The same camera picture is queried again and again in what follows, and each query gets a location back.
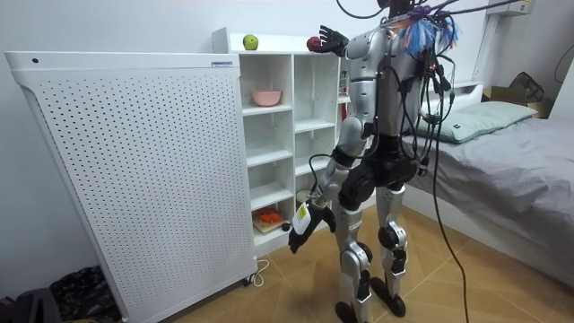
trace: pink bowl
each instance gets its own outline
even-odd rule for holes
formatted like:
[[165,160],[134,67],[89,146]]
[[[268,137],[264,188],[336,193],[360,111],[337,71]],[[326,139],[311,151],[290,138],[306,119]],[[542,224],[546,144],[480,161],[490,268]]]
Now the pink bowl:
[[273,107],[281,99],[281,91],[253,91],[253,101],[261,107]]

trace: humanoid robot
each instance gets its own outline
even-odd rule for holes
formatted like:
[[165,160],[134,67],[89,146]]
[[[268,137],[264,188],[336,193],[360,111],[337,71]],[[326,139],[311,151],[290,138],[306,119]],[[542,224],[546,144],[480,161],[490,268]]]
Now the humanoid robot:
[[[291,251],[296,253],[321,221],[329,224],[340,251],[341,287],[349,299],[349,302],[339,302],[335,306],[335,312],[343,322],[369,322],[370,289],[393,314],[398,317],[405,315],[406,308],[399,294],[400,280],[405,275],[407,235],[396,220],[401,211],[404,184],[417,172],[426,171],[428,158],[425,161],[406,154],[401,134],[405,130],[413,130],[413,123],[420,117],[424,88],[428,93],[429,85],[432,86],[442,99],[442,93],[451,89],[438,57],[454,62],[441,55],[445,50],[437,54],[434,43],[432,48],[418,53],[404,50],[404,43],[397,36],[393,22],[405,17],[417,18],[416,14],[419,14],[438,24],[441,17],[442,23],[447,23],[449,17],[450,26],[454,29],[452,16],[442,10],[455,1],[449,0],[430,8],[421,6],[425,0],[378,0],[381,9],[389,8],[388,20],[350,40],[337,31],[321,26],[323,46],[316,51],[333,52],[347,59],[350,69],[349,93],[354,113],[342,123],[331,160],[324,173],[318,179],[316,177],[309,199],[291,220],[293,229],[289,245]],[[437,10],[433,15],[438,17],[437,20],[428,16],[431,10]],[[453,100],[454,92],[451,92],[450,106]],[[442,115],[426,115],[423,118],[437,125]],[[360,157],[372,136],[373,144]],[[358,159],[361,163],[353,167]],[[375,189],[384,281],[370,276],[372,253],[368,246],[357,241],[361,226],[361,203]],[[335,213],[328,206],[331,201]]]

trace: white wall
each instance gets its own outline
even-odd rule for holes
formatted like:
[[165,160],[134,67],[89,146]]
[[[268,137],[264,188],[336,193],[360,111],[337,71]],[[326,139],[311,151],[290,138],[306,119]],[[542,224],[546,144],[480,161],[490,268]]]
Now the white wall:
[[[377,9],[374,0],[342,2],[357,14]],[[465,5],[485,2],[465,0]],[[481,24],[483,15],[472,18]],[[0,2],[0,52],[211,52],[211,33],[222,27],[255,34],[311,35],[317,34],[320,24],[352,36],[374,28],[378,20],[349,18],[335,0],[4,0]],[[475,37],[463,38],[462,44],[480,46],[479,35],[469,30],[466,34]],[[468,62],[461,64],[460,74],[470,75],[475,57],[461,51],[453,51],[453,55]],[[3,58],[0,264],[0,297],[16,296],[96,264],[56,167]]]
[[570,124],[574,122],[574,64],[570,66],[570,71],[562,85],[562,91],[558,94],[558,99],[556,99],[548,118],[552,121],[557,120]]
[[[485,82],[509,86],[520,73],[529,73],[556,99],[561,85],[554,81],[554,69],[561,56],[574,44],[574,1],[537,0],[532,14],[500,19],[491,49]],[[561,64],[563,80],[574,50]]]

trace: green apple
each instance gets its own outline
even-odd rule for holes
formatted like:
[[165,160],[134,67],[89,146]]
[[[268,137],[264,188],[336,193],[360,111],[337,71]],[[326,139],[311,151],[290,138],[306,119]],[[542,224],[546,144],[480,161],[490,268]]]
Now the green apple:
[[253,35],[246,35],[243,38],[243,47],[245,50],[257,50],[257,46],[259,46],[259,39]]

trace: gray bedsheet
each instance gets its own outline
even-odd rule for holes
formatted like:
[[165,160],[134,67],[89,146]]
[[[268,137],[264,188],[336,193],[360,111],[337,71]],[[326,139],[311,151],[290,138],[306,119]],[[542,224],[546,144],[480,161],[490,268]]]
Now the gray bedsheet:
[[[574,263],[573,140],[574,127],[527,119],[465,144],[441,142],[438,196]],[[433,165],[409,184],[431,192]]]

